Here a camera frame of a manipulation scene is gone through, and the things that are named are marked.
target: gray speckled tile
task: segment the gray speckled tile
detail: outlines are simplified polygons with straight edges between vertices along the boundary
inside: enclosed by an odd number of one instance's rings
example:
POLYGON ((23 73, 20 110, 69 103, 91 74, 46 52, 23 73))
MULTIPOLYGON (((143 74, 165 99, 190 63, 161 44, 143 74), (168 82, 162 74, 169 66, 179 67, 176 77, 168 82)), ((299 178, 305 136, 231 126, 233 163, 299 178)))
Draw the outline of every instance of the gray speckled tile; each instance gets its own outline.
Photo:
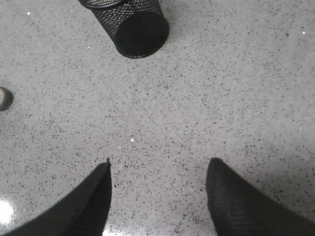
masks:
POLYGON ((15 93, 0 113, 0 201, 14 208, 0 234, 107 157, 104 235, 214 236, 213 156, 315 221, 315 2, 160 2, 170 37, 138 60, 76 1, 0 3, 0 86, 15 93))

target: speckled floor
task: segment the speckled floor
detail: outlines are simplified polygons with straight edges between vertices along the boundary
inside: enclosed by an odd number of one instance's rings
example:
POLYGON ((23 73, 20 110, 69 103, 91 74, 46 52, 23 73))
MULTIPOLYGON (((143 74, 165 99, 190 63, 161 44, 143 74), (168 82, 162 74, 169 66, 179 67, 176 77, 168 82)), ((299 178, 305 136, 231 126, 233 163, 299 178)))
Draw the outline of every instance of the speckled floor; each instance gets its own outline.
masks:
POLYGON ((315 1, 160 3, 169 39, 127 59, 76 0, 0 1, 0 234, 108 157, 105 236, 216 235, 214 156, 315 221, 315 1))

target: wire mesh waste basket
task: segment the wire mesh waste basket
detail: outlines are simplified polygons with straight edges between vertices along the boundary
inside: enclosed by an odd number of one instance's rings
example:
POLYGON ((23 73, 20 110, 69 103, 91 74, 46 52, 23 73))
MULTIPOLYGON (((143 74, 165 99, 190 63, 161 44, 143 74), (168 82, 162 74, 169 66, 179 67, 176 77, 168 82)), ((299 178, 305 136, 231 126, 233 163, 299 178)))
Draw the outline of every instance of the wire mesh waste basket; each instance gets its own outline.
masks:
POLYGON ((90 9, 128 58, 144 58, 162 47, 169 25, 158 0, 79 0, 90 9))

